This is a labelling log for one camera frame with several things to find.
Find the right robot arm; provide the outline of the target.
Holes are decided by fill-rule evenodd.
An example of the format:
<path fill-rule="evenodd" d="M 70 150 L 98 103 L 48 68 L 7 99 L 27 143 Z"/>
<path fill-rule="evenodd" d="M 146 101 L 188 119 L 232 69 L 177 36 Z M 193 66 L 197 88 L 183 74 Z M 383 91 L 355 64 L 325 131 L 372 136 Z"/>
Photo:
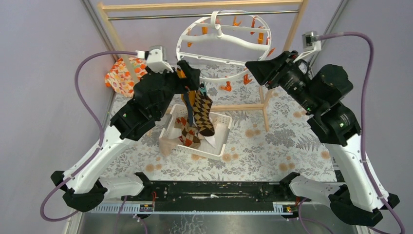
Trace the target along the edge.
<path fill-rule="evenodd" d="M 258 84 L 267 89 L 281 87 L 308 114 L 308 124 L 339 166 L 343 184 L 329 184 L 290 173 L 280 181 L 279 193 L 287 201 L 305 197 L 329 207 L 346 224 L 374 227 L 381 210 L 396 206 L 397 195 L 374 189 L 379 180 L 364 166 L 361 127 L 356 115 L 341 100 L 353 89 L 346 71 L 338 65 L 323 66 L 314 77 L 300 69 L 296 51 L 284 51 L 270 60 L 248 61 L 245 66 Z"/>

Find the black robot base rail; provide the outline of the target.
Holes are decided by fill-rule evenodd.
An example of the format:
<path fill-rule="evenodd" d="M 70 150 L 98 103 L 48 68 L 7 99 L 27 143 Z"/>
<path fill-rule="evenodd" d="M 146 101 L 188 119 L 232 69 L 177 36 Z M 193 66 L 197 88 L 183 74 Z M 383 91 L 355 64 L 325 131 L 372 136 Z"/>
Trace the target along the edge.
<path fill-rule="evenodd" d="M 143 190 L 122 198 L 149 204 L 155 212 L 274 213 L 278 204 L 288 212 L 303 200 L 283 182 L 149 180 L 143 173 L 136 175 Z"/>

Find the brown yellow argyle sock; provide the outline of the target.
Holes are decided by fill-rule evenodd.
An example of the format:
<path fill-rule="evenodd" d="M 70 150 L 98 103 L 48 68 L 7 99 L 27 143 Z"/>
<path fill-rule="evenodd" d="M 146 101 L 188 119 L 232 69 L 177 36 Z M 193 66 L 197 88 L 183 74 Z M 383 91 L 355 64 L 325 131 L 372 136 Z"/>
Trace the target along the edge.
<path fill-rule="evenodd" d="M 193 117 L 199 133 L 205 137 L 215 135 L 213 124 L 209 119 L 212 104 L 213 101 L 201 91 L 195 93 L 194 104 L 192 105 Z"/>

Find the orange clothes peg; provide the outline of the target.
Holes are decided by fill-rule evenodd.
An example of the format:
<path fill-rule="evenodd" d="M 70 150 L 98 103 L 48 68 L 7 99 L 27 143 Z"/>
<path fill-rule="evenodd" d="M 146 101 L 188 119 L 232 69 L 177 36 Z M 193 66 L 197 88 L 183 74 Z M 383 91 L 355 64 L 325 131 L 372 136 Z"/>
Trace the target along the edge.
<path fill-rule="evenodd" d="M 221 90 L 224 90 L 224 91 L 227 91 L 227 92 L 231 92 L 231 91 L 232 91 L 231 82 L 230 82 L 230 81 L 227 81 L 227 82 L 225 83 L 225 85 L 221 85 L 221 86 L 220 86 L 220 89 L 221 89 Z"/>

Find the navy blue patterned sock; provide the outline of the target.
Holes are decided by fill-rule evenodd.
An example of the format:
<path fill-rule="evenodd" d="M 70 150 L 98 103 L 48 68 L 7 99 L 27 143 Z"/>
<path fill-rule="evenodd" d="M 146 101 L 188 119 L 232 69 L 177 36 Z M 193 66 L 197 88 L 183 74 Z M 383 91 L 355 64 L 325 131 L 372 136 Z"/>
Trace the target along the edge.
<path fill-rule="evenodd" d="M 184 98 L 184 103 L 187 107 L 189 126 L 192 127 L 193 125 L 192 103 L 194 102 L 195 91 L 188 91 L 187 93 L 184 93 L 183 98 Z"/>

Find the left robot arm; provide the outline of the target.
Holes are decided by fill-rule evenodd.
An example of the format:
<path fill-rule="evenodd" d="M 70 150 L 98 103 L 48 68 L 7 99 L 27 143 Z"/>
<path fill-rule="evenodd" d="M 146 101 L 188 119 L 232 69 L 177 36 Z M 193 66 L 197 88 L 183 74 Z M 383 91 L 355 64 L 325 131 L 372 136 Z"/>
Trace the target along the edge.
<path fill-rule="evenodd" d="M 156 73 L 148 68 L 134 86 L 133 98 L 114 114 L 95 148 L 72 168 L 51 175 L 53 183 L 64 191 L 62 198 L 66 205 L 87 212 L 111 198 L 149 198 L 151 182 L 143 173 L 115 178 L 102 177 L 102 173 L 155 127 L 174 95 L 198 90 L 200 74 L 200 69 L 191 67 L 185 60 L 179 61 L 171 71 Z"/>

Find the white round clip hanger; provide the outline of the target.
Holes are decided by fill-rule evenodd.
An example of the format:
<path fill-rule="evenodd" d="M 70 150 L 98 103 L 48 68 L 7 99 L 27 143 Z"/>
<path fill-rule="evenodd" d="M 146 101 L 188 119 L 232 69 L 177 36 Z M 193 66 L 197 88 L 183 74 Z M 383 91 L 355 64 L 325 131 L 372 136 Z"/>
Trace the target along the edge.
<path fill-rule="evenodd" d="M 214 11 L 190 24 L 176 44 L 179 60 L 199 65 L 233 68 L 223 76 L 203 72 L 206 82 L 226 82 L 248 77 L 245 63 L 264 60 L 275 48 L 267 22 L 260 16 L 243 10 Z"/>

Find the white sock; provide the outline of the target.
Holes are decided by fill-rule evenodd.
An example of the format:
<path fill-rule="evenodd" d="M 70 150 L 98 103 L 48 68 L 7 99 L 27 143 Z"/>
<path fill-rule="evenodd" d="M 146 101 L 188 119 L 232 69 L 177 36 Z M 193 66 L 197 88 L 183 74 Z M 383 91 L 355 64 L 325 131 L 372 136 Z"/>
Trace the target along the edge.
<path fill-rule="evenodd" d="M 215 136 L 204 136 L 204 139 L 205 139 L 213 148 L 216 148 Z"/>

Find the mustard yellow sock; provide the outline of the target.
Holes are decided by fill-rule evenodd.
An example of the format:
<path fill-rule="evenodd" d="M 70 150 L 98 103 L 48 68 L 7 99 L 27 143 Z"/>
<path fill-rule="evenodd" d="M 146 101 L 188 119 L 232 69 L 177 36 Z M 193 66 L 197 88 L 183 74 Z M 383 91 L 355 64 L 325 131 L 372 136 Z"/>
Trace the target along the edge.
<path fill-rule="evenodd" d="M 186 75 L 180 68 L 177 69 L 177 73 L 178 73 L 179 78 L 186 78 Z M 187 91 L 186 93 L 181 95 L 181 99 L 188 110 L 188 114 L 193 113 L 192 106 L 194 105 L 194 102 L 195 102 L 195 95 L 196 95 L 195 91 Z"/>

